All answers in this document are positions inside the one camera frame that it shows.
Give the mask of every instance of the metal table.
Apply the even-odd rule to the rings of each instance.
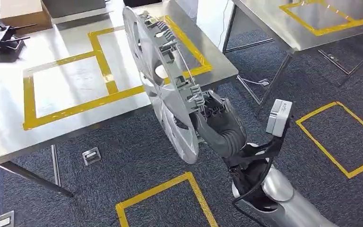
[[[176,36],[184,35],[183,56],[204,89],[235,79],[237,69],[177,3],[139,9],[157,17],[168,15],[179,28]],[[17,61],[0,63],[1,168],[71,197],[60,187],[52,144],[150,105],[129,50],[121,11],[33,33]],[[11,162],[49,145],[56,184]]]
[[[259,107],[269,98],[270,93],[279,82],[283,70],[288,66],[293,55],[312,48],[345,38],[363,34],[363,1],[358,0],[233,0],[234,7],[226,33],[223,52],[241,50],[251,46],[276,41],[286,51],[286,57],[280,65],[273,81],[259,99],[244,83],[237,78],[253,96]],[[266,32],[271,39],[226,49],[236,12],[240,10]],[[332,55],[319,50],[329,61],[343,70],[346,82],[362,65],[363,60],[351,71],[346,70]]]

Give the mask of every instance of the yellow tape square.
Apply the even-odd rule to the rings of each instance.
[[[181,183],[185,180],[189,181],[190,186],[192,187],[194,194],[197,197],[197,200],[202,208],[202,211],[204,212],[205,217],[207,218],[207,220],[209,222],[209,225],[211,227],[218,227],[218,224],[217,224],[214,216],[212,215],[212,212],[209,209],[209,206],[208,206],[207,202],[205,201],[205,198],[202,195],[201,190],[199,189],[198,183],[195,180],[195,178],[191,172],[185,172],[184,174],[182,174],[170,181],[167,181],[163,184],[160,184],[154,188],[149,189],[148,191],[140,193],[124,202],[120,202],[120,203],[116,204],[116,212],[118,213],[121,227],[129,227],[129,223],[127,222],[127,218],[126,218],[126,213],[124,212],[125,208],[132,206],[138,202],[141,202],[141,201],[143,201],[155,194],[158,194],[172,186],[175,186],[176,184]]]
[[[186,36],[186,34],[175,24],[169,16],[164,16],[164,21],[168,24],[168,26],[173,30],[174,34],[177,38],[183,42],[183,44],[187,47],[187,49],[191,52],[191,54],[200,62],[201,66],[191,69],[190,72],[192,76],[196,76],[208,71],[212,70],[211,64],[204,57],[204,55],[196,48],[196,46],[192,43],[192,41]],[[124,29],[123,26],[116,28],[108,28],[100,31],[95,31],[88,33],[88,37],[90,39],[90,43],[92,45],[93,50],[91,52],[75,55],[72,57],[68,57],[65,59],[60,59],[55,62],[47,63],[41,66],[36,66],[31,69],[27,69],[24,72],[23,78],[23,86],[24,86],[24,130],[29,130],[59,119],[63,119],[68,116],[72,116],[95,107],[114,102],[123,98],[127,98],[139,93],[144,92],[143,86],[133,87],[127,90],[119,91],[116,87],[116,83],[113,79],[112,72],[109,68],[109,64],[105,58],[104,52],[102,50],[101,45],[98,41],[98,36],[115,32],[118,30]],[[37,71],[41,71],[44,69],[49,69],[52,67],[60,66],[63,64],[68,64],[71,62],[79,61],[89,57],[96,57],[99,68],[101,70],[102,77],[106,84],[106,88],[108,90],[109,95],[92,100],[74,107],[70,107],[68,109],[64,109],[61,111],[57,111],[55,113],[51,113],[46,116],[37,117],[36,109],[35,109],[35,93],[34,93],[34,78],[33,73]],[[187,71],[183,72],[185,77],[189,76]]]
[[[352,178],[354,176],[356,176],[357,174],[363,172],[363,165],[356,168],[355,170],[348,172],[323,146],[321,143],[319,143],[311,134],[310,132],[303,126],[302,122],[307,120],[308,118],[319,114],[320,112],[329,109],[333,106],[339,105],[341,107],[344,108],[344,110],[346,112],[348,112],[352,117],[354,117],[361,125],[363,125],[363,120],[361,120],[357,115],[355,115],[351,110],[349,110],[345,105],[343,105],[341,102],[333,102],[330,103],[328,105],[325,105],[307,115],[305,115],[304,117],[300,118],[299,120],[296,121],[296,123],[298,124],[298,126],[304,131],[304,133],[319,147],[319,149],[322,150],[322,152],[348,177],[348,178]]]
[[[315,29],[314,27],[309,25],[307,22],[305,22],[303,19],[301,19],[299,16],[297,16],[292,11],[290,11],[290,8],[300,7],[303,5],[314,4],[314,3],[321,4],[322,6],[325,7],[325,9],[332,10],[333,12],[335,12],[339,16],[343,17],[344,19],[348,20],[349,22],[347,22],[345,24],[336,25],[336,26],[326,27],[323,29]],[[307,28],[310,32],[312,32],[316,36],[325,35],[325,34],[328,34],[331,32],[341,31],[341,30],[344,30],[347,28],[363,25],[363,19],[355,20],[355,19],[349,17],[348,15],[346,15],[345,13],[343,13],[342,11],[338,10],[337,8],[326,3],[325,0],[301,0],[298,3],[291,3],[291,4],[279,6],[279,8],[281,10],[283,10],[286,14],[291,16],[293,19],[295,19],[303,27]]]

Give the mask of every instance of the table surface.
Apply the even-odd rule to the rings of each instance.
[[[292,53],[363,34],[363,0],[233,2]]]
[[[215,87],[238,74],[176,2],[138,10],[147,10],[156,17],[168,15],[212,65],[211,71],[195,76],[202,87]],[[66,22],[33,33],[17,61],[0,63],[0,163],[85,133],[96,123],[150,105],[143,92],[77,114],[70,113],[77,105],[113,94],[108,86],[111,81],[115,81],[119,92],[141,85],[126,34],[119,28],[123,26],[121,11],[119,8],[106,15]],[[117,31],[97,36],[110,71],[109,75],[103,76],[102,60],[88,56],[93,47],[87,34],[112,27]],[[190,69],[199,65],[190,52],[183,52],[183,56]],[[39,119],[48,115],[55,118],[64,112],[70,116],[25,130],[25,113],[32,112]]]

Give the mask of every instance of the robotic arm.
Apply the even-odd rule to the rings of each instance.
[[[218,153],[233,179],[233,205],[249,207],[274,227],[337,227],[295,190],[273,165],[291,119],[292,103],[277,99],[266,132],[270,142],[258,146],[246,142],[245,129],[228,99],[213,91],[205,95],[205,111],[190,114],[205,142]],[[255,218],[246,214],[261,226]]]

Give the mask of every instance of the black device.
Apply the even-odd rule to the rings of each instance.
[[[16,31],[25,27],[35,26],[26,25],[21,27],[12,26],[2,26],[0,25],[0,55],[10,54],[11,52],[17,52],[22,47],[22,40],[28,39],[30,37],[15,37]]]

